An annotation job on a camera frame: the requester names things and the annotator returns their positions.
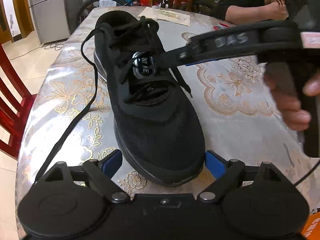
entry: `round pad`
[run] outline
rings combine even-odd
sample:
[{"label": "round pad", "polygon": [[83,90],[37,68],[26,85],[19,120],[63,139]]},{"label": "round pad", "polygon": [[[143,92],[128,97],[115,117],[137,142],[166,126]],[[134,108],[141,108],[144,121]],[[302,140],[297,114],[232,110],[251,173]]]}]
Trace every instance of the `round pad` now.
[{"label": "round pad", "polygon": [[263,239],[299,232],[309,215],[308,203],[300,192],[279,181],[238,188],[224,198],[222,209],[238,231]]},{"label": "round pad", "polygon": [[105,211],[103,198],[89,188],[65,181],[36,186],[18,207],[21,224],[35,236],[50,239],[76,236],[94,225]]}]

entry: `clear plastic table cover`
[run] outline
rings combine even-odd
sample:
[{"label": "clear plastic table cover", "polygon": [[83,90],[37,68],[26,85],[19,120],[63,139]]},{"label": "clear plastic table cover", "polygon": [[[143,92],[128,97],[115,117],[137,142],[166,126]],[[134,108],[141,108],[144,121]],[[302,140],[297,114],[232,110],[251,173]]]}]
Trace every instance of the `clear plastic table cover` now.
[{"label": "clear plastic table cover", "polygon": [[[94,9],[65,42],[59,56],[48,69],[30,112],[21,144],[16,206],[28,192],[53,145],[94,94],[93,67],[82,58],[80,46],[94,29],[99,16],[113,9],[125,10],[137,17],[144,7]],[[223,23],[201,14],[179,12],[190,15],[190,27],[158,21],[158,35],[165,50],[184,46],[190,37],[212,31],[213,26]],[[94,38],[84,46],[84,52],[91,60],[93,51]],[[296,133],[283,123],[262,81],[264,65],[258,65],[255,56],[180,66],[179,70],[191,87],[193,98],[189,99],[201,122],[206,149],[213,150],[227,160],[242,160],[247,165],[270,161],[291,182],[296,182],[315,164],[316,159],[303,154]],[[93,110],[72,131],[51,166],[57,161],[75,166],[91,158],[100,160],[118,148],[108,87],[101,78],[98,86]],[[318,169],[298,186],[310,209],[320,201],[319,177]],[[180,187],[161,187],[146,180],[124,159],[112,180],[133,197],[135,193],[197,195],[214,178],[204,168],[196,179]],[[17,224],[19,237],[22,238],[25,232],[18,218]]]}]

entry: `black sneaker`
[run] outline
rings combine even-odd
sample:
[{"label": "black sneaker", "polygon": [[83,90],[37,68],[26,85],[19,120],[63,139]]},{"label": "black sneaker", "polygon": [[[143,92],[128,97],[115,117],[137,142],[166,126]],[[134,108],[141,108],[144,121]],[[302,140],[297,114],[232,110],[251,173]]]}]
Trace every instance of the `black sneaker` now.
[{"label": "black sneaker", "polygon": [[204,136],[180,86],[177,68],[150,67],[164,52],[159,25],[110,11],[97,21],[94,61],[106,79],[116,139],[128,163],[150,181],[176,187],[195,178],[204,162]]}]

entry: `black cable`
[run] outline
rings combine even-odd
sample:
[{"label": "black cable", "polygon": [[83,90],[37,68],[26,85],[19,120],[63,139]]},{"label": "black cable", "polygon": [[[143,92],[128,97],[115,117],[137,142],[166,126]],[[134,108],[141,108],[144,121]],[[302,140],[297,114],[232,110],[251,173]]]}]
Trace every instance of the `black cable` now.
[{"label": "black cable", "polygon": [[301,179],[299,179],[295,184],[293,184],[295,187],[298,186],[301,182],[303,182],[307,177],[309,177],[314,171],[316,168],[318,168],[320,164],[320,159],[319,161],[315,164],[315,166],[313,166],[313,168],[308,171],[308,173],[306,175],[304,175]]},{"label": "black cable", "polygon": [[40,49],[40,48],[44,48],[44,49],[54,49],[55,51],[58,51],[58,50],[61,50],[62,47],[63,47],[63,44],[64,44],[64,41],[60,41],[60,42],[57,42],[57,43],[52,43],[52,44],[48,44],[48,45],[45,45],[45,46],[40,46],[40,47],[37,47],[33,50],[30,50],[28,51],[27,53],[23,54],[23,55],[20,55],[20,56],[17,56],[17,57],[14,57],[14,58],[9,58],[9,60],[14,60],[16,58],[19,58],[19,57],[23,57],[25,56],[26,54],[30,53],[30,52],[33,52],[34,50],[36,49]]},{"label": "black cable", "polygon": [[34,51],[34,50],[36,50],[36,49],[39,49],[39,48],[43,48],[43,46],[37,47],[37,48],[35,48],[35,49],[33,49],[33,50],[30,50],[30,51],[28,51],[27,53],[25,53],[25,54],[23,54],[23,55],[20,55],[20,56],[14,57],[14,58],[9,58],[9,60],[14,60],[14,59],[16,59],[16,58],[18,58],[18,57],[22,57],[22,56],[27,55],[28,53],[30,53],[30,52],[32,52],[32,51]]}]

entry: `blue gripper pad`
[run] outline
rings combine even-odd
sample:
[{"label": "blue gripper pad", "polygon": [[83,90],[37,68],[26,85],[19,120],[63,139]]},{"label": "blue gripper pad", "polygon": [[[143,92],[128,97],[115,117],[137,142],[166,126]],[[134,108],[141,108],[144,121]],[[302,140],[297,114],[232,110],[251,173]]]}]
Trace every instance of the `blue gripper pad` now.
[{"label": "blue gripper pad", "polygon": [[102,164],[100,166],[102,172],[111,179],[122,165],[122,152],[120,150],[114,150],[108,156],[99,161],[99,163]]},{"label": "blue gripper pad", "polygon": [[226,163],[227,161],[225,159],[213,151],[206,151],[205,166],[216,179],[219,179],[226,172]]}]

